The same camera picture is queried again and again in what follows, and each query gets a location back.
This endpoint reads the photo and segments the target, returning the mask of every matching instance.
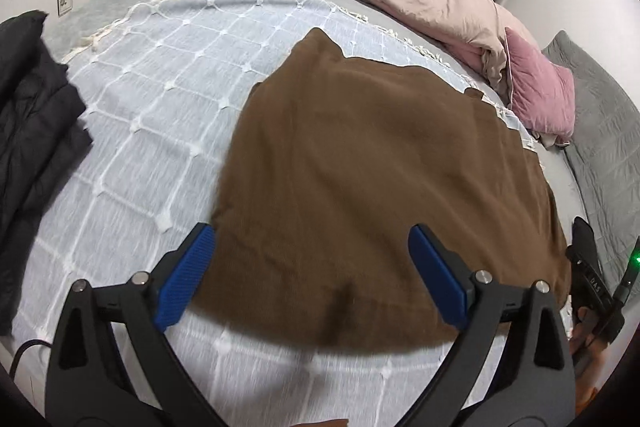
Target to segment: bed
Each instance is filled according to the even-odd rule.
[[[248,90],[316,25],[345,54],[418,64],[457,89],[481,89],[507,125],[521,131],[523,146],[538,152],[556,197],[562,229],[570,237],[572,220],[584,216],[584,207],[564,153],[547,151],[530,139],[499,97],[434,41],[357,0],[247,3],[92,0],[46,28],[45,42],[54,58],[69,64],[70,81],[88,105],[84,120],[94,148],[43,219],[25,273],[14,336],[6,339],[12,349],[34,337],[52,339],[75,279],[85,278],[94,285],[123,282],[136,270],[150,269],[165,251],[177,247],[196,221],[207,220],[211,180],[220,168]],[[225,5],[222,12],[229,19],[204,22],[202,6],[212,4]],[[254,20],[251,10],[266,10],[274,17],[270,37],[255,29],[256,23],[266,24],[268,18],[263,14]],[[161,23],[152,24],[154,20]],[[228,47],[230,55],[222,58],[229,62],[218,57],[228,68],[209,67],[218,58],[208,62],[209,55],[200,50],[212,38],[239,38],[234,25],[242,26],[242,35],[252,35],[251,39],[242,49]],[[353,28],[353,32],[343,35],[342,28]],[[80,37],[85,38],[82,47],[70,52]],[[260,62],[266,48],[277,50],[280,58]],[[249,49],[253,51],[247,58]],[[170,52],[161,57],[162,50]],[[181,58],[183,54],[190,54],[188,60]],[[138,61],[136,57],[142,55],[146,58]],[[184,74],[196,64],[209,67],[209,85],[193,84],[202,70]],[[234,84],[226,85],[231,77],[236,78]],[[142,164],[161,165],[161,169],[149,177],[148,170],[139,168]],[[149,179],[155,180],[153,186]],[[566,310],[563,320],[568,328]],[[116,328],[116,336],[136,390],[154,403],[126,332]],[[232,331],[191,310],[167,331],[167,337],[204,396],[232,426],[282,426],[338,417],[349,418],[354,427],[394,425],[449,349],[445,344],[372,356],[299,351]],[[504,338],[498,336],[468,403],[483,397],[503,345]],[[33,350],[21,362],[41,387],[46,358],[44,350]]]

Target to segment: brown cloth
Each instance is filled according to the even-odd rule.
[[[344,58],[315,28],[254,87],[220,174],[196,306],[287,344],[366,352],[451,339],[407,251],[426,223],[471,270],[546,280],[570,266],[535,152],[481,93]]]

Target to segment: pillow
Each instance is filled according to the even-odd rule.
[[[557,135],[564,144],[574,132],[574,77],[511,28],[505,28],[511,67],[511,110],[524,127]]]
[[[604,280],[613,291],[640,234],[640,112],[564,31],[543,53],[574,74],[575,130],[564,152],[593,228]],[[639,293],[637,282],[630,301]]]

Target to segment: black jacket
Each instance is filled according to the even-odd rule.
[[[0,24],[0,335],[11,331],[42,214],[92,141],[66,66],[40,39],[45,18],[32,11]]]

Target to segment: black cable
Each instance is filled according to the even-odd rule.
[[[18,364],[20,363],[20,358],[22,354],[32,346],[46,346],[51,349],[51,344],[47,341],[41,341],[40,339],[31,339],[30,341],[26,341],[23,343],[18,350],[15,352],[14,360],[11,363],[11,367],[9,368],[9,378],[12,380],[15,378],[15,372],[18,370]]]

